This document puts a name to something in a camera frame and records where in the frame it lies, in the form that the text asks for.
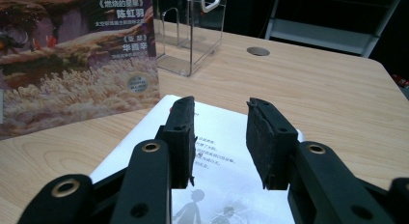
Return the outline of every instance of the book cover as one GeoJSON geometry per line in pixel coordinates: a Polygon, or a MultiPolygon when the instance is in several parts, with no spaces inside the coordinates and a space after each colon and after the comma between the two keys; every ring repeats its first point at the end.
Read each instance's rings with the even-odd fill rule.
{"type": "MultiPolygon", "coordinates": [[[[92,172],[93,182],[125,168],[133,148],[154,138],[178,99],[161,99],[92,172]]],[[[247,115],[195,101],[195,186],[172,190],[173,223],[294,223],[287,191],[263,190],[247,150],[246,128],[247,115]]],[[[304,140],[299,130],[298,140],[304,140]]]]}
{"type": "Polygon", "coordinates": [[[0,0],[0,139],[159,101],[151,0],[0,0]]]}

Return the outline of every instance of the circular logo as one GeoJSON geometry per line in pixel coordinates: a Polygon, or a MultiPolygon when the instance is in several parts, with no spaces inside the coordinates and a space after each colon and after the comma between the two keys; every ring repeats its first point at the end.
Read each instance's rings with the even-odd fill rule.
{"type": "Polygon", "coordinates": [[[148,80],[145,76],[134,76],[128,81],[128,88],[135,93],[142,93],[148,88],[148,80]]]}

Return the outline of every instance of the desk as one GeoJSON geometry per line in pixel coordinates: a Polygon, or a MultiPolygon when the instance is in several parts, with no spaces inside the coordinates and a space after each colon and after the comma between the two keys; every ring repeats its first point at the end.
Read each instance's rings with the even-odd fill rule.
{"type": "MultiPolygon", "coordinates": [[[[249,97],[272,102],[307,140],[333,148],[358,177],[388,188],[409,177],[409,104],[369,59],[224,34],[191,77],[161,71],[161,96],[247,113],[249,97]],[[247,47],[260,46],[268,56],[247,47]]],[[[0,142],[0,220],[15,223],[40,189],[69,173],[90,174],[149,112],[60,126],[0,142]]]]}

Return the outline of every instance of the white paper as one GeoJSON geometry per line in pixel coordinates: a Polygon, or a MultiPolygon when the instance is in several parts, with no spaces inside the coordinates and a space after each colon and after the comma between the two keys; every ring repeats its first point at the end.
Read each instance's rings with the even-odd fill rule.
{"type": "MultiPolygon", "coordinates": [[[[178,99],[161,99],[92,172],[93,182],[126,167],[133,148],[154,138],[178,99]]],[[[294,223],[287,191],[262,189],[246,147],[246,126],[246,115],[195,101],[195,186],[172,190],[173,223],[294,223]]],[[[303,141],[298,132],[299,141],[303,141]]]]}

